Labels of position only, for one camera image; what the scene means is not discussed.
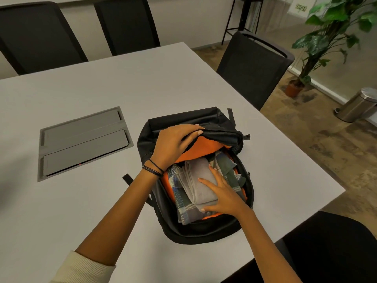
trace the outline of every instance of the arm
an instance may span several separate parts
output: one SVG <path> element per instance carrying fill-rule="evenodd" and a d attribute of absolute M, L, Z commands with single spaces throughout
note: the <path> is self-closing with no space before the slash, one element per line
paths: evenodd
<path fill-rule="evenodd" d="M 198 129 L 201 129 L 199 125 L 183 124 L 162 130 L 151 160 L 161 169 L 166 170 L 181 156 L 186 147 L 203 133 L 197 131 Z M 161 172 L 150 161 L 145 165 Z M 76 253 L 67 257 L 65 265 L 63 264 L 59 269 L 53 282 L 82 283 L 110 280 L 113 268 L 109 271 L 109 266 L 116 264 L 157 179 L 158 176 L 142 169 L 116 204 L 79 245 Z"/>
<path fill-rule="evenodd" d="M 265 283 L 302 283 L 272 242 L 254 211 L 243 202 L 215 169 L 209 167 L 218 185 L 216 186 L 205 179 L 199 179 L 199 181 L 216 193 L 218 203 L 214 206 L 206 206 L 203 210 L 230 214 L 238 219 Z"/>

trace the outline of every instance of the table surface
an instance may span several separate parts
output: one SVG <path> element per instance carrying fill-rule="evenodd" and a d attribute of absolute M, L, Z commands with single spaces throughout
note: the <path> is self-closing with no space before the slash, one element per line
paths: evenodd
<path fill-rule="evenodd" d="M 232 108 L 250 134 L 239 154 L 254 210 L 273 241 L 344 189 L 184 43 L 0 81 L 0 281 L 49 281 L 141 168 L 153 117 Z M 135 146 L 37 182 L 41 128 L 120 106 Z M 200 245 L 170 241 L 145 205 L 111 282 L 220 282 L 253 258 L 242 231 Z"/>

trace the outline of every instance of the table power outlet cover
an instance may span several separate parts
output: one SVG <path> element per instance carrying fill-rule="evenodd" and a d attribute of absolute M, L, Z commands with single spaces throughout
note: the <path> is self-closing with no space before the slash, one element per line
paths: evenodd
<path fill-rule="evenodd" d="M 43 128 L 37 180 L 43 181 L 133 146 L 119 106 Z"/>

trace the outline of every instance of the bracelet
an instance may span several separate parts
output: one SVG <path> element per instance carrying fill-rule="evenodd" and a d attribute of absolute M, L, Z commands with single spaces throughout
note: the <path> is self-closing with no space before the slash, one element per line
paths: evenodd
<path fill-rule="evenodd" d="M 158 168 L 160 171 L 161 171 L 161 173 L 164 173 L 164 170 L 163 169 L 161 169 L 159 166 L 157 166 L 156 164 L 155 164 L 155 162 L 153 162 L 151 159 L 149 159 L 149 161 L 156 167 L 156 168 Z"/>
<path fill-rule="evenodd" d="M 157 171 L 155 171 L 155 170 L 147 167 L 146 165 L 143 165 L 143 169 L 146 170 L 146 171 L 148 171 L 148 172 L 150 172 L 150 173 L 152 173 L 153 175 L 156 175 L 156 176 L 160 177 L 160 178 L 163 176 L 163 174 L 160 174 L 159 172 L 157 172 Z"/>

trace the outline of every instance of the black backpack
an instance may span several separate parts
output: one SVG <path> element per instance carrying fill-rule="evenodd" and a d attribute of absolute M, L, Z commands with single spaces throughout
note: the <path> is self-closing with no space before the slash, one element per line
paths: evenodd
<path fill-rule="evenodd" d="M 231 147 L 227 152 L 237 164 L 238 172 L 246 178 L 246 183 L 243 186 L 247 196 L 246 204 L 252 208 L 254 190 L 250 174 L 237 157 L 237 154 L 242 150 L 243 141 L 249 140 L 250 135 L 244 136 L 237 131 L 231 109 L 228 109 L 228 114 L 229 118 L 217 107 L 212 107 L 149 119 L 140 133 L 137 144 L 142 164 L 152 156 L 158 134 L 162 129 L 178 124 L 200 124 L 205 128 L 201 136 Z M 194 145 L 195 141 L 187 147 L 186 151 Z M 129 185 L 132 182 L 132 178 L 128 174 L 123 179 Z M 146 202 L 154 208 L 165 235 L 176 243 L 200 244 L 213 242 L 227 237 L 241 228 L 238 220 L 227 214 L 182 225 L 178 222 L 175 203 L 168 196 L 161 180 L 156 182 L 150 193 L 150 198 Z"/>

